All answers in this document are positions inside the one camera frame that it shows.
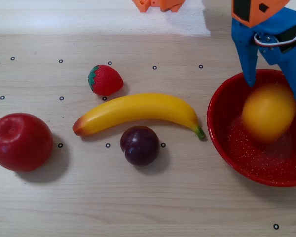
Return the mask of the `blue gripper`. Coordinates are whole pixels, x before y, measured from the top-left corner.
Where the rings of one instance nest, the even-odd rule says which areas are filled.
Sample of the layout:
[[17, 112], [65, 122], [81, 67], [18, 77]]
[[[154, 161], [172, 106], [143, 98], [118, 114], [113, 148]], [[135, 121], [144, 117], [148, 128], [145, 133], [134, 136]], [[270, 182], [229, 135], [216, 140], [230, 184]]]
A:
[[296, 100], [296, 11], [282, 8], [252, 27], [233, 18], [231, 35], [248, 86], [256, 81], [257, 52], [282, 70]]

